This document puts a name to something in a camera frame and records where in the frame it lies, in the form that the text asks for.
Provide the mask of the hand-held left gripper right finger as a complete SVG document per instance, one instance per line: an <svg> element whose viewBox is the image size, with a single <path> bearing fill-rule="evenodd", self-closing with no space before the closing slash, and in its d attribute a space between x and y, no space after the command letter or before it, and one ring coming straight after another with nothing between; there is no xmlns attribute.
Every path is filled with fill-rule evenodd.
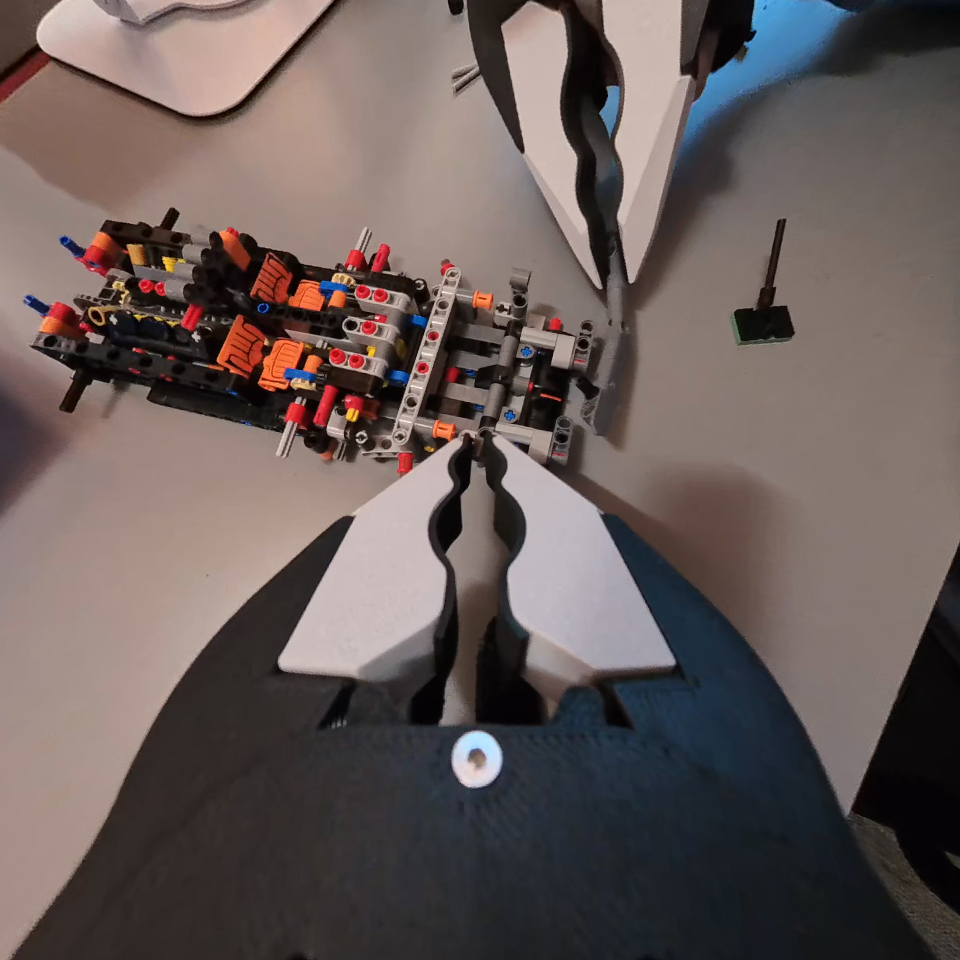
<svg viewBox="0 0 960 960"><path fill-rule="evenodd" d="M478 713L544 714L571 689L671 674L606 515L503 438L485 438L484 466L507 557L478 654Z"/></svg>

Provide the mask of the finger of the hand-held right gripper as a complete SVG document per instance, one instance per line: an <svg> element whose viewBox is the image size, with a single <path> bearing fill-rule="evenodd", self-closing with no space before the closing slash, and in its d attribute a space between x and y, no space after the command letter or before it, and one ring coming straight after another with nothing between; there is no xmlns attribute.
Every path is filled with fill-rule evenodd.
<svg viewBox="0 0 960 960"><path fill-rule="evenodd" d="M598 30L577 2L527 2L501 34L524 161L582 270L604 289L614 157Z"/></svg>
<svg viewBox="0 0 960 960"><path fill-rule="evenodd" d="M596 285L634 281L698 96L698 3L583 3L583 217Z"/></svg>

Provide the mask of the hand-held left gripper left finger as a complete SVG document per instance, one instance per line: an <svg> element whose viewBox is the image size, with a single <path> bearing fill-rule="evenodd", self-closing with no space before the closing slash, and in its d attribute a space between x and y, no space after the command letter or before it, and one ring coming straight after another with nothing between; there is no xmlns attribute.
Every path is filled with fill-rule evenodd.
<svg viewBox="0 0 960 960"><path fill-rule="evenodd" d="M349 518L278 658L287 674L383 685L440 710L458 649L455 574L473 440L447 443Z"/></svg>

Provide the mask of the grey curved lego panel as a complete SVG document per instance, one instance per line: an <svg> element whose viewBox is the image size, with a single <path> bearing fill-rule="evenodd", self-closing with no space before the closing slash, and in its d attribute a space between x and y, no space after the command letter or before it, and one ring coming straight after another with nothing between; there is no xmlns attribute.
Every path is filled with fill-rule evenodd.
<svg viewBox="0 0 960 960"><path fill-rule="evenodd" d="M576 387L582 396L579 417L595 436L607 437L618 409L618 391L622 384L628 347L630 321L627 298L630 283L618 228L607 234L606 331L594 377L581 375Z"/></svg>

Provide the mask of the lego technic car chassis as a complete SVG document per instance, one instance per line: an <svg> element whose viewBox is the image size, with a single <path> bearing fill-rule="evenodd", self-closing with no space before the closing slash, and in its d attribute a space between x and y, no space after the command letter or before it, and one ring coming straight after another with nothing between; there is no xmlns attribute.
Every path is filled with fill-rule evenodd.
<svg viewBox="0 0 960 960"><path fill-rule="evenodd" d="M105 220L69 257L99 280L71 301L26 294L31 348L70 372L59 409L96 382L139 385L149 402L279 436L327 461L372 458L399 474L463 435L498 435L543 466L565 466L574 392L603 344L589 321L530 310L531 274L498 300L450 260L429 283L369 251L364 228L342 261L311 265L235 227Z"/></svg>

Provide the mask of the black axle with green brick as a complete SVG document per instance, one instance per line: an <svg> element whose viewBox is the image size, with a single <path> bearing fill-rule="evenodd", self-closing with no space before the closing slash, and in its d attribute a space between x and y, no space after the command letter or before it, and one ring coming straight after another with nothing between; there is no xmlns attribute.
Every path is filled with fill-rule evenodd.
<svg viewBox="0 0 960 960"><path fill-rule="evenodd" d="M776 273L786 232L786 218L776 221L771 252L764 282L755 306L736 309L731 316L731 328L738 346L786 343L793 339L795 327L789 309L776 305Z"/></svg>

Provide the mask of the white monitor stand base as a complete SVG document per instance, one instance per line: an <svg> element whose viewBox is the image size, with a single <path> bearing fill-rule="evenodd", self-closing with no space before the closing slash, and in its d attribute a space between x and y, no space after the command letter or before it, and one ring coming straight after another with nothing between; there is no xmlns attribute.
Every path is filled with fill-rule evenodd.
<svg viewBox="0 0 960 960"><path fill-rule="evenodd" d="M187 117L239 106L331 1L63 1L40 20L53 60Z"/></svg>

